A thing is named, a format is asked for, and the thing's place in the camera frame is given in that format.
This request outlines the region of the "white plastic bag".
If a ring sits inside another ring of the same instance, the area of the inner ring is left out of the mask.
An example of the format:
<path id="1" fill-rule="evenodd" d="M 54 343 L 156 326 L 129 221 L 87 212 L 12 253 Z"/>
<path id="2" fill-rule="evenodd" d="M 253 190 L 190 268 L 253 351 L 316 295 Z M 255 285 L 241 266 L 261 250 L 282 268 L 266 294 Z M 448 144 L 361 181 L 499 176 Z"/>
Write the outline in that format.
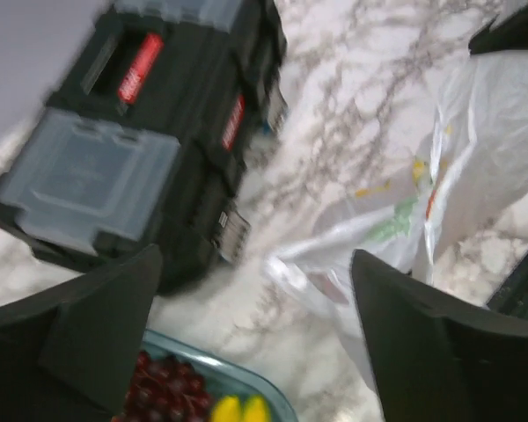
<path id="1" fill-rule="evenodd" d="M 528 193 L 528 51 L 474 55 L 443 83 L 434 129 L 384 182 L 331 203 L 312 236 L 272 251 L 263 271 L 334 322 L 375 388 L 354 299 L 351 260 L 364 250 L 433 284 L 444 251 Z"/>

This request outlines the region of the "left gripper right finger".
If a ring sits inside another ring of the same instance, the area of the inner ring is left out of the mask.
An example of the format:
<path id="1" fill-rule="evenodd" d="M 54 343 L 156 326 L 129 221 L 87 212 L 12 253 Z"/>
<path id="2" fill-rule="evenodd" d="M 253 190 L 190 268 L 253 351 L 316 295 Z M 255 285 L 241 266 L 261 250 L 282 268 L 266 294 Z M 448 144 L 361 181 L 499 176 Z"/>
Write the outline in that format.
<path id="1" fill-rule="evenodd" d="M 352 258 L 356 307 L 387 421 L 528 421 L 528 320 Z"/>

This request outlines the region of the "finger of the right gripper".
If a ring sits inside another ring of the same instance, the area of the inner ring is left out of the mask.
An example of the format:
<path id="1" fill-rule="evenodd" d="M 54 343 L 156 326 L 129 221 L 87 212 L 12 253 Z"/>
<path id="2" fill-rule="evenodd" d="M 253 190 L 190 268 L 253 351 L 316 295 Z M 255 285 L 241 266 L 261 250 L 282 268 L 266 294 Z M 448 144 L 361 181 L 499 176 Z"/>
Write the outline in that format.
<path id="1" fill-rule="evenodd" d="M 528 51 L 528 4 L 483 26 L 470 39 L 468 49 L 470 55 Z"/>

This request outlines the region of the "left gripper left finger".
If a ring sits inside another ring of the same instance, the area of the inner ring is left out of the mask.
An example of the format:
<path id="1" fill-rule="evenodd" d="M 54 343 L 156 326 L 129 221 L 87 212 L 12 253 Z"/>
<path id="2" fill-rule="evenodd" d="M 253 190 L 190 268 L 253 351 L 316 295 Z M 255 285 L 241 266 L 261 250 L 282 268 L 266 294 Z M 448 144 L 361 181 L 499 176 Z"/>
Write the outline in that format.
<path id="1" fill-rule="evenodd" d="M 133 374 L 155 245 L 0 307 L 0 421 L 108 421 Z"/>

